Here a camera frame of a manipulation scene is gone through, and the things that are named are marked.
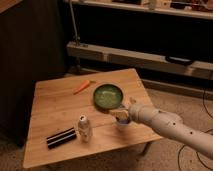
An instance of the carrot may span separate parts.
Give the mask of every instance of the carrot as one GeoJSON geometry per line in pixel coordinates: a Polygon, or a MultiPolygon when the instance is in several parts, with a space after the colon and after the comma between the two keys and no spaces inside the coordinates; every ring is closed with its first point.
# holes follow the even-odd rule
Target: carrot
{"type": "Polygon", "coordinates": [[[77,88],[74,90],[73,94],[77,94],[77,93],[81,92],[81,91],[84,90],[85,88],[89,87],[90,84],[91,84],[91,81],[90,81],[90,80],[84,81],[82,84],[80,84],[79,87],[77,87],[77,88]]]}

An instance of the white bottle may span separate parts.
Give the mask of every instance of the white bottle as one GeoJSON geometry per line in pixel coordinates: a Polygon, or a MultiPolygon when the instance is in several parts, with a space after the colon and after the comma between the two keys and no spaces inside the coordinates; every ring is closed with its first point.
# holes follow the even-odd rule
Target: white bottle
{"type": "Polygon", "coordinates": [[[149,0],[149,9],[150,10],[155,10],[157,5],[157,0],[149,0]]]}
{"type": "Polygon", "coordinates": [[[78,131],[79,134],[81,135],[81,139],[84,142],[88,142],[90,138],[92,137],[92,127],[89,119],[82,115],[79,118],[78,121],[78,131]]]}

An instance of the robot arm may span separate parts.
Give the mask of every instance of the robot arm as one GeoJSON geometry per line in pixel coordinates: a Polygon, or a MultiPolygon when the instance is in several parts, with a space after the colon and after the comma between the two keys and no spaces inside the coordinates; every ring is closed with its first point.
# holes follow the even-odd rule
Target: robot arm
{"type": "Polygon", "coordinates": [[[135,103],[129,108],[129,117],[136,123],[151,127],[157,134],[182,142],[213,159],[213,136],[184,125],[177,114],[135,103]]]}

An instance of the speckled floor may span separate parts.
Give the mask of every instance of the speckled floor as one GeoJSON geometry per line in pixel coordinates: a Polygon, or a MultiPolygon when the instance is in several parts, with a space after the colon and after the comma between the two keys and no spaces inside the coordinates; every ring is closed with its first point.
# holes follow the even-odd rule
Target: speckled floor
{"type": "MultiPolygon", "coordinates": [[[[156,107],[178,113],[184,119],[185,124],[202,131],[213,128],[213,119],[206,114],[202,99],[152,89],[147,89],[147,91],[156,107]]],[[[206,106],[213,114],[213,101],[206,101],[206,106]]],[[[177,154],[181,146],[181,143],[162,139],[155,141],[144,157],[140,155],[143,145],[137,145],[29,170],[176,171],[178,170],[177,154]]],[[[17,148],[3,137],[0,139],[0,170],[24,170],[22,169],[23,155],[24,148],[17,148]]],[[[212,160],[203,156],[202,159],[210,167],[213,167],[212,160]]],[[[199,163],[195,152],[188,147],[182,151],[180,161],[182,171],[207,170],[199,163]]]]}

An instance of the table top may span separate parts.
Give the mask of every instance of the table top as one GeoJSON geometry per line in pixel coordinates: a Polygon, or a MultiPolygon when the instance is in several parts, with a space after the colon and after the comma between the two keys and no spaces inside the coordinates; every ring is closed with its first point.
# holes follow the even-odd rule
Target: table top
{"type": "Polygon", "coordinates": [[[130,97],[145,105],[152,105],[134,69],[38,82],[25,148],[24,168],[74,159],[161,138],[145,125],[133,122],[130,122],[123,131],[119,131],[114,117],[97,110],[92,99],[93,92],[105,83],[117,85],[122,89],[123,104],[127,107],[130,97]],[[96,83],[74,95],[74,89],[85,80],[96,83]],[[93,136],[88,143],[81,141],[78,132],[77,123],[82,114],[90,119],[93,128],[93,136]],[[77,132],[77,139],[54,149],[48,149],[47,137],[73,126],[77,132]]]}

